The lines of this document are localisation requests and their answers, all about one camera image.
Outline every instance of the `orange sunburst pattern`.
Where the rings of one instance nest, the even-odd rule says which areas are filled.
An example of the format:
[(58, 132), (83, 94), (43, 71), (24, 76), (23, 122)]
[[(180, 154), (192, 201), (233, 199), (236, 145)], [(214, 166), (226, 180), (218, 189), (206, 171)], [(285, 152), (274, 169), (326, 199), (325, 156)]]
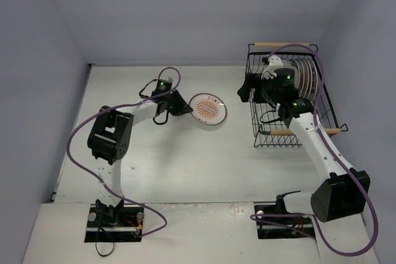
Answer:
[(199, 100), (196, 104), (197, 113), (205, 119), (214, 119), (218, 116), (218, 106), (208, 99)]

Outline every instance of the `gray wall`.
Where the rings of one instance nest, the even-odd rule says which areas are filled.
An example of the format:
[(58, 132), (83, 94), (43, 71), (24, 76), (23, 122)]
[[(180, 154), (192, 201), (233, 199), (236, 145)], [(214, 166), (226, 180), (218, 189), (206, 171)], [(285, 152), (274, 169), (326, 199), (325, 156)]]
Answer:
[[(375, 251), (381, 263), (396, 259), (395, 97), (396, 0), (343, 0), (321, 39), (330, 94), (350, 131), (340, 151), (371, 177), (379, 216)], [(372, 219), (364, 212), (368, 229)]]
[(21, 263), (87, 78), (53, 0), (0, 0), (0, 262)]
[(340, 0), (55, 0), (88, 62), (244, 63), (255, 41), (322, 36)]

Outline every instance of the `stacked plate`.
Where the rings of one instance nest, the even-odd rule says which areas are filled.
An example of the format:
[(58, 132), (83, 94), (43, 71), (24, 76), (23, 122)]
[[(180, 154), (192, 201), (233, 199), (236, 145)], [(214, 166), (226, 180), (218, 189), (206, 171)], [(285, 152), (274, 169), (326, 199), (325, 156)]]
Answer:
[(282, 59), (285, 67), (295, 71), (295, 87), (301, 98), (313, 101), (315, 99), (319, 78), (312, 59)]

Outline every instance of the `white wall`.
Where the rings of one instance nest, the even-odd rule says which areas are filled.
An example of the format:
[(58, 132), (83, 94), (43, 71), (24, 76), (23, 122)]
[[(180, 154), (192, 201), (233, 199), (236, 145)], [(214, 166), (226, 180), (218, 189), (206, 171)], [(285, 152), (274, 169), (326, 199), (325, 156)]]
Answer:
[[(330, 94), (350, 131), (340, 151), (371, 177), (379, 216), (375, 250), (383, 264), (396, 259), (395, 50), (396, 0), (343, 0), (320, 42)], [(368, 229), (372, 219), (365, 212)]]
[(315, 43), (340, 0), (55, 0), (88, 62), (244, 63), (255, 41)]
[(0, 262), (21, 263), (87, 78), (53, 0), (0, 0)]

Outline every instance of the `black wire dish rack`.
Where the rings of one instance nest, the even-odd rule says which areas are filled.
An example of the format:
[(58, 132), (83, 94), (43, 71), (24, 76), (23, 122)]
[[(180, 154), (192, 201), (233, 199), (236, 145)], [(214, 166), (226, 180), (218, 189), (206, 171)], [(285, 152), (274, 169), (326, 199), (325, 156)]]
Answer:
[[(267, 66), (262, 62), (262, 58), (266, 57), (271, 51), (256, 51), (258, 46), (281, 46), (287, 43), (254, 43), (249, 44), (249, 51), (247, 53), (246, 61), (246, 72), (245, 74), (261, 74), (264, 68)], [(309, 45), (318, 51), (317, 45)], [(294, 52), (294, 51), (280, 51), (277, 56), (281, 59), (310, 59), (314, 62), (317, 74), (319, 77), (319, 83), (322, 80), (322, 74), (317, 65), (315, 56), (311, 53)], [(302, 144), (299, 142), (297, 137), (288, 130), (286, 125), (282, 121), (276, 121), (278, 118), (274, 108), (268, 103), (256, 103), (254, 102), (254, 91), (252, 89), (249, 96), (249, 104), (251, 109), (252, 126), (254, 134), (254, 147), (300, 147)], [(333, 129), (329, 136), (333, 136), (339, 132), (348, 131), (348, 126), (338, 124), (335, 111), (330, 100), (329, 93), (326, 86), (319, 98), (318, 102), (319, 117), (322, 126)]]

